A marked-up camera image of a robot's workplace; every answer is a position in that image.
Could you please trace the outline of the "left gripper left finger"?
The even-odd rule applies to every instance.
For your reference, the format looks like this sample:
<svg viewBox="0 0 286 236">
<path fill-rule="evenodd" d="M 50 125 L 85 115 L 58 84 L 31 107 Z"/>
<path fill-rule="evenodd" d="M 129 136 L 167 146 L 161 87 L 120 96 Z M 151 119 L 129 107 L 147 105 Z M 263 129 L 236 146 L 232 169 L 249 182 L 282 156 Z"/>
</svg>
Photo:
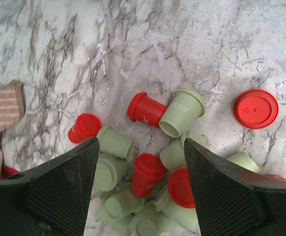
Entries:
<svg viewBox="0 0 286 236">
<path fill-rule="evenodd" d="M 81 236 L 93 187 L 99 141 L 0 179 L 0 236 Z"/>
</svg>

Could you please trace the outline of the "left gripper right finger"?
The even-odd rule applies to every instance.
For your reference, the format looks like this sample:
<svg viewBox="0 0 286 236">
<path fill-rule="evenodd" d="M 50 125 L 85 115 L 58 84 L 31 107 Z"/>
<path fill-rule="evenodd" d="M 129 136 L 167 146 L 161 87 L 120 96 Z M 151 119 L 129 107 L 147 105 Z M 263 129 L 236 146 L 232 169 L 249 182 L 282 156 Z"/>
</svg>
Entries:
<svg viewBox="0 0 286 236">
<path fill-rule="evenodd" d="M 203 236 L 286 236 L 286 181 L 247 170 L 191 139 L 184 154 Z"/>
</svg>

